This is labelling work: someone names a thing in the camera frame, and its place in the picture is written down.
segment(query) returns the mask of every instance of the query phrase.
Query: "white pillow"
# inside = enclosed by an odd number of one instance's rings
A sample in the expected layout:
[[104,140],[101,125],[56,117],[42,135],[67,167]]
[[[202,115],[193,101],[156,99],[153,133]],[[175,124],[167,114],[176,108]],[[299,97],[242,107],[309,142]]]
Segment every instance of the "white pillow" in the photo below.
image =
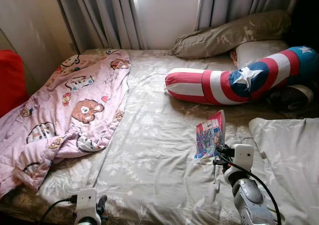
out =
[[268,55],[278,53],[289,46],[283,40],[260,40],[236,47],[237,68],[242,69]]

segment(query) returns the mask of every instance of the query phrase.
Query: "curtain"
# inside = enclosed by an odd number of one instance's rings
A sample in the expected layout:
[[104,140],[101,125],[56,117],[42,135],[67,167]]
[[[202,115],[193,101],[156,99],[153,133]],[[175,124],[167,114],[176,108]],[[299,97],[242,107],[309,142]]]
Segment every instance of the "curtain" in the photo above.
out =
[[59,0],[80,53],[93,48],[143,49],[132,0]]
[[200,0],[197,28],[217,27],[229,21],[275,9],[292,13],[298,0]]

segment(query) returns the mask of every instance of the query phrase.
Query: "white star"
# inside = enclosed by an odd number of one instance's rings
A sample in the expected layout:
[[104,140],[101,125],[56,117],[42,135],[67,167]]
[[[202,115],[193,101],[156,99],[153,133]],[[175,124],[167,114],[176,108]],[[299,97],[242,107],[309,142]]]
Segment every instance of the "white star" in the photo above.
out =
[[298,49],[302,50],[303,53],[306,53],[306,52],[312,53],[311,49],[308,47],[302,47],[302,48],[298,48]]
[[250,70],[249,67],[244,67],[238,70],[240,77],[234,81],[234,83],[245,84],[247,88],[250,87],[251,80],[256,77],[258,74],[263,72],[263,70]]

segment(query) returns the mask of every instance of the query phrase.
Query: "pink blanket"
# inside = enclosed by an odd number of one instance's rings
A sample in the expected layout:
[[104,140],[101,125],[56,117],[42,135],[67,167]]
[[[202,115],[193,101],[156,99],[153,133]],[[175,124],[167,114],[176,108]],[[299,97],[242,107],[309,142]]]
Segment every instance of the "pink blanket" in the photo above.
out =
[[0,198],[22,183],[37,191],[52,163],[104,149],[124,114],[129,72],[125,51],[75,55],[4,115]]

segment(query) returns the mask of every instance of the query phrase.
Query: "beige pillow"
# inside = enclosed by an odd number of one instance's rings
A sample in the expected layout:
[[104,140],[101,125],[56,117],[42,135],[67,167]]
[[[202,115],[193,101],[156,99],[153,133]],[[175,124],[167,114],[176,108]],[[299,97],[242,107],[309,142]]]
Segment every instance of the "beige pillow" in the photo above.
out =
[[211,57],[246,42],[282,39],[290,25],[290,17],[284,10],[252,14],[217,28],[184,35],[176,40],[171,54],[181,58]]
[[241,44],[236,48],[237,68],[242,69],[268,55],[276,54],[289,46],[283,40],[262,40]]

